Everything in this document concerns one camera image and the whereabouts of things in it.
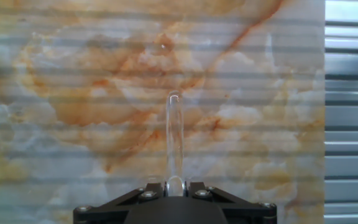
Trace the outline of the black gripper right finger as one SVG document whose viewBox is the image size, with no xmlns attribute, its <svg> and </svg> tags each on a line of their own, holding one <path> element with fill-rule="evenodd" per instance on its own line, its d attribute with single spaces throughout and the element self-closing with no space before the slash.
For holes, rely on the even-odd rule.
<svg viewBox="0 0 358 224">
<path fill-rule="evenodd" d="M 274 203 L 252 203 L 203 182 L 185 182 L 185 196 L 217 206 L 227 223 L 277 224 Z"/>
</svg>

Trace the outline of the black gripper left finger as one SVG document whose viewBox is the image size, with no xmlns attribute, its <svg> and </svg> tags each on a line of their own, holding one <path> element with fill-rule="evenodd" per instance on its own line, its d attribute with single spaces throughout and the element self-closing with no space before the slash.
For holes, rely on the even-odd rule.
<svg viewBox="0 0 358 224">
<path fill-rule="evenodd" d="M 73 224 L 124 223 L 138 205 L 167 195 L 166 184 L 148 183 L 98 207 L 82 205 L 73 210 Z"/>
</svg>

